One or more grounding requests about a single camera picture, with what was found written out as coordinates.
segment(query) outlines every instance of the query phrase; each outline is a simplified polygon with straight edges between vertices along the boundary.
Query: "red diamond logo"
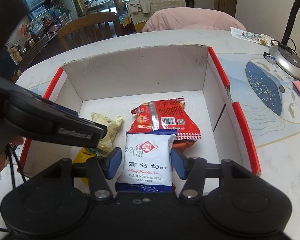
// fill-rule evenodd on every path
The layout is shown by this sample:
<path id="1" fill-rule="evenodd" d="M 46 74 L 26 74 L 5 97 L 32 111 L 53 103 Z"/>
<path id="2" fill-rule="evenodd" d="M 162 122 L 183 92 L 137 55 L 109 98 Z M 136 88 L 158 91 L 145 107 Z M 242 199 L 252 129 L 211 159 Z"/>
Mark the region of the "red diamond logo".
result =
<path id="1" fill-rule="evenodd" d="M 141 150 L 143 150 L 145 153 L 151 152 L 152 150 L 155 150 L 158 148 L 157 145 L 154 145 L 149 141 L 141 143 L 141 144 L 137 145 L 137 147 L 140 148 Z"/>

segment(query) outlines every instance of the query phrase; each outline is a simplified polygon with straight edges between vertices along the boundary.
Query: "barcode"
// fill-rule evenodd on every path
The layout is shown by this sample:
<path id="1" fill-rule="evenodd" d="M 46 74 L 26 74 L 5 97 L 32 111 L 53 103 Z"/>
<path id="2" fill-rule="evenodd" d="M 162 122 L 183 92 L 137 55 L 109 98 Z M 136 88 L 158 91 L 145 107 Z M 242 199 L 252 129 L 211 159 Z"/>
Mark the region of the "barcode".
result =
<path id="1" fill-rule="evenodd" d="M 162 117 L 161 122 L 162 124 L 173 124 L 173 125 L 176 124 L 174 117 Z"/>

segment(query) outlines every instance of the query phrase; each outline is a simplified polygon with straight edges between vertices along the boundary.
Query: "white biscuit package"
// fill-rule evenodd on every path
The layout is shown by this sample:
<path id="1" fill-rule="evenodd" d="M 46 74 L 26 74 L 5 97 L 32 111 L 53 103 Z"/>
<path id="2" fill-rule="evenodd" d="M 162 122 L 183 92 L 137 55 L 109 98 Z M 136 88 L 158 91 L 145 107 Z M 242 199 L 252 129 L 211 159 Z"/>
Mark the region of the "white biscuit package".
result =
<path id="1" fill-rule="evenodd" d="M 127 134 L 116 191 L 171 192 L 170 151 L 176 135 Z"/>

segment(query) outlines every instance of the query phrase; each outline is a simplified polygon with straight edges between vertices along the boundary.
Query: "tv stand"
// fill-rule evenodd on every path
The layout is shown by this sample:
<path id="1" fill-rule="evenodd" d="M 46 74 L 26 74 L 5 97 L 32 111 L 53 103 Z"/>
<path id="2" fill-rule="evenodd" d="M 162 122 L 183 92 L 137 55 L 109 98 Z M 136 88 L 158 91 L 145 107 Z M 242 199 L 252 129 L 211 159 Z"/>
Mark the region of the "tv stand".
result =
<path id="1" fill-rule="evenodd" d="M 61 15 L 55 17 L 50 21 L 50 24 L 46 27 L 42 27 L 33 37 L 36 44 L 31 48 L 27 49 L 27 53 L 22 57 L 22 60 L 18 62 L 18 69 L 15 71 L 15 74 L 11 77 L 13 82 L 16 82 L 19 76 L 31 67 L 32 61 L 35 57 L 47 46 L 47 44 L 52 40 L 52 38 L 57 34 L 59 30 L 56 31 L 55 34 L 51 35 L 49 38 L 47 32 L 49 31 L 50 26 L 56 21 L 59 20 L 62 26 L 66 25 L 70 20 L 66 12 L 62 13 Z"/>

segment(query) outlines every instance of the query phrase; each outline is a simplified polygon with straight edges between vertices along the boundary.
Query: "qr code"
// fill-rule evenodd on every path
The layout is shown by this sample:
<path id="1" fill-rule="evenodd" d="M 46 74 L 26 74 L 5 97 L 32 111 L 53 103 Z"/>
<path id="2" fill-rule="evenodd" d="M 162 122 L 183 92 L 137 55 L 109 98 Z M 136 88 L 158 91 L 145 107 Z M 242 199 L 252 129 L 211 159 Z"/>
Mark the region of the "qr code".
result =
<path id="1" fill-rule="evenodd" d="M 177 119 L 178 125 L 186 125 L 185 119 Z"/>

